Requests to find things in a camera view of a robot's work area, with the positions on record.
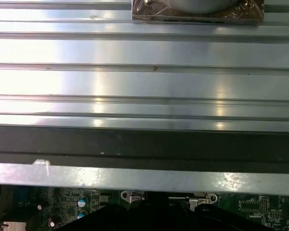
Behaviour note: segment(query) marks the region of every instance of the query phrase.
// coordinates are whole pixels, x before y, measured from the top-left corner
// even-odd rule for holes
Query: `green circuit board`
[[[238,193],[215,193],[214,205],[271,227],[276,231],[289,231],[289,196],[250,195]],[[79,207],[80,198],[88,198],[85,207]],[[82,211],[91,213],[108,204],[119,204],[126,208],[129,202],[121,198],[121,191],[72,188],[16,187],[14,206],[36,200],[49,202],[39,215],[38,231],[51,231],[76,220]],[[60,216],[60,225],[50,227],[49,217]]]

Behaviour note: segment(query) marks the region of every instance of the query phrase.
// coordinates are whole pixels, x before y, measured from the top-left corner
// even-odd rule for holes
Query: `metal plate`
[[[25,127],[0,132],[0,184],[289,194],[289,0],[267,0],[259,26],[150,25],[132,22],[130,8],[130,0],[0,0],[0,128]],[[195,156],[195,147],[184,154],[166,143],[136,152],[135,142],[105,154],[90,136],[38,139],[28,126],[287,136],[208,139]],[[38,158],[78,167],[10,164]]]

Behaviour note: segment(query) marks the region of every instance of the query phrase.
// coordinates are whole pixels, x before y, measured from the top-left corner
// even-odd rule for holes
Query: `electronic component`
[[[101,193],[99,196],[100,203],[109,203],[110,195],[108,193]]]
[[[87,196],[82,196],[78,201],[78,206],[80,208],[84,208],[87,205],[88,201],[89,199]]]
[[[16,196],[11,196],[9,205],[5,206],[6,212],[0,213],[0,218],[2,222],[26,223],[27,231],[55,230],[107,205],[130,208],[145,198],[145,193],[138,191],[24,187],[25,193],[21,192],[22,188],[17,186],[12,193]],[[201,204],[214,204],[277,231],[289,231],[289,196],[207,192],[167,195],[184,208],[194,210]]]
[[[61,216],[53,215],[48,219],[49,227],[52,227],[52,228],[58,226],[61,223],[62,223],[62,217]]]
[[[268,212],[268,202],[269,198],[267,197],[261,197],[261,212],[262,213],[267,213]]]
[[[241,211],[243,212],[259,212],[259,201],[241,201]]]
[[[86,215],[88,215],[88,212],[86,210],[81,210],[81,212],[77,216],[77,219],[83,218]]]
[[[43,203],[39,203],[37,208],[38,208],[38,210],[43,210],[43,209],[47,208],[48,206],[49,206],[49,202],[45,201]]]

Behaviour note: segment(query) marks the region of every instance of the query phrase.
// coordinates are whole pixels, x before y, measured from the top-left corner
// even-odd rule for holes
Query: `capacitor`
[[[83,208],[87,205],[88,201],[89,201],[89,199],[86,196],[82,196],[78,201],[78,206],[80,208]]]
[[[62,217],[60,216],[51,216],[49,219],[49,226],[55,227],[62,222]]]
[[[88,214],[88,212],[86,210],[81,210],[81,212],[77,216],[77,219],[83,218],[87,214]]]
[[[39,203],[37,208],[38,208],[38,210],[43,210],[43,209],[47,208],[48,206],[49,206],[49,202],[45,201],[45,202]]]

